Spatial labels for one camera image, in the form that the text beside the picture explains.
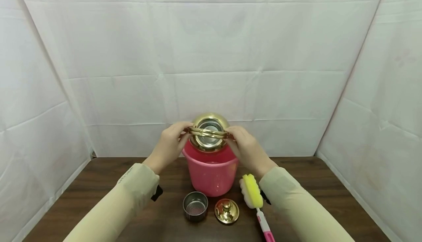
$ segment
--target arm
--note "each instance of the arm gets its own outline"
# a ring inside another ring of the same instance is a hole
[[[116,186],[75,226],[64,241],[114,241],[129,221],[147,205],[158,186],[158,175],[134,164]]]
[[[64,239],[65,242],[114,241],[147,205],[158,186],[159,173],[179,156],[189,139],[183,130],[192,123],[178,122],[163,131],[158,144],[142,164],[136,163],[117,181]]]
[[[259,182],[301,241],[354,241],[334,217],[284,169],[274,167]]]
[[[226,129],[236,142],[227,144],[240,162],[250,169],[267,198],[305,242],[353,241],[352,237],[284,168],[271,161],[261,145],[244,128]]]

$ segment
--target hand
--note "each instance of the hand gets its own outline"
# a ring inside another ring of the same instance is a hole
[[[178,122],[165,129],[151,155],[142,164],[151,168],[156,175],[161,173],[180,155],[190,137],[189,133],[185,133],[179,139],[180,134],[190,126],[193,126],[190,122]]]
[[[253,175],[262,178],[272,168],[278,167],[246,129],[241,126],[231,126],[226,131],[232,134],[237,142],[236,144],[233,140],[226,139],[227,144],[239,161],[252,171]]]

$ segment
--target gold thermos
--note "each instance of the gold thermos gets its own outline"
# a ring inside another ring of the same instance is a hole
[[[213,153],[221,150],[228,137],[225,131],[230,125],[227,120],[217,113],[204,113],[192,120],[193,126],[189,128],[192,134],[190,142],[200,151]]]

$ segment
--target yellow sponge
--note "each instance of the yellow sponge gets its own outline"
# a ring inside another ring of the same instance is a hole
[[[244,186],[241,186],[242,190],[245,187],[249,198],[247,199],[246,194],[244,194],[245,200],[250,200],[250,203],[252,203],[253,208],[262,208],[264,206],[264,200],[259,191],[259,187],[256,183],[255,177],[252,174],[249,174],[242,176],[242,179],[244,184]]]

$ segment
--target gold lid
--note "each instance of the gold lid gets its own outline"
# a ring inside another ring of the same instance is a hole
[[[214,208],[217,219],[224,224],[232,224],[239,218],[239,207],[230,199],[219,200]]]
[[[228,137],[225,129],[229,127],[227,120],[216,113],[204,113],[197,116],[193,121],[193,127],[188,132],[193,136],[190,141],[197,149],[212,153],[221,150]]]

